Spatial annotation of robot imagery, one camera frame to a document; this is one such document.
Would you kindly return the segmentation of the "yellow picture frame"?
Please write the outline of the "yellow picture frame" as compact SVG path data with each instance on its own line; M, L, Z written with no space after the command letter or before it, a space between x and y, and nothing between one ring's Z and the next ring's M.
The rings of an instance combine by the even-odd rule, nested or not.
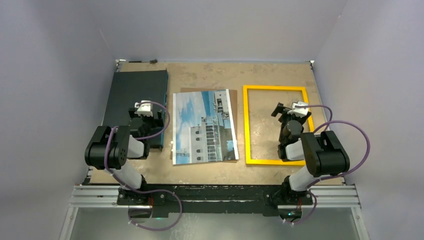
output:
M278 160L278 159L253 159L251 157L248 90L301 92L303 101L308 104L309 98L308 98L306 88L303 87L303 86L271 86L271 85L244 85L243 86L243 118L244 118L244 139L245 139L245 163L249 166L291 166L291 167L302 167L302 166L304 166L306 164L306 162L302 159L284 162L284 161Z

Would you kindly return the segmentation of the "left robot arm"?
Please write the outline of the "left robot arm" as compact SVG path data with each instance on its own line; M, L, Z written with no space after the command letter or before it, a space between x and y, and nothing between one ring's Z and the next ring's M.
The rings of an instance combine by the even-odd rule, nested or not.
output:
M147 159L151 149L147 137L163 129L163 112L131 108L128 114L129 120L124 125L96 128L85 149L84 160L88 166L110 174L121 185L123 195L130 191L130 199L142 205L149 199L147 182L128 160Z

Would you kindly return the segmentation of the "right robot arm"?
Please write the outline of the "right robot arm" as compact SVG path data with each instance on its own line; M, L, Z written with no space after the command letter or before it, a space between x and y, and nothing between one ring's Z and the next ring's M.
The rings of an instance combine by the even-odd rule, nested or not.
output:
M271 113L278 114L281 123L277 154L286 163L304 160L305 165L295 174L286 177L281 190L277 192L288 204L305 197L308 186L320 177L334 177L350 168L350 159L333 131L316 135L305 132L304 123L311 116L305 102L294 102L291 107L278 103Z

